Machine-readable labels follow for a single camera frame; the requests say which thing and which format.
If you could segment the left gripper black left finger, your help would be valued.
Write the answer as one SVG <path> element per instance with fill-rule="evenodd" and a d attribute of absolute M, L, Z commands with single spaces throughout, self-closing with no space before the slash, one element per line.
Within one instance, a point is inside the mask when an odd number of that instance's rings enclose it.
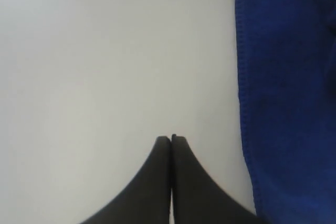
<path fill-rule="evenodd" d="M 170 154 L 170 139 L 166 136 L 158 137 L 146 161 L 125 189 L 84 223 L 169 223 Z"/>

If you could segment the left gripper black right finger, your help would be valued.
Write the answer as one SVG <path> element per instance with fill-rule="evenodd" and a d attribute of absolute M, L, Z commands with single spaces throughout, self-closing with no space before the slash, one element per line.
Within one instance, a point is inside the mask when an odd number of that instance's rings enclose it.
<path fill-rule="evenodd" d="M 171 139 L 171 188 L 175 223 L 265 223 L 216 184 L 183 136 Z"/>

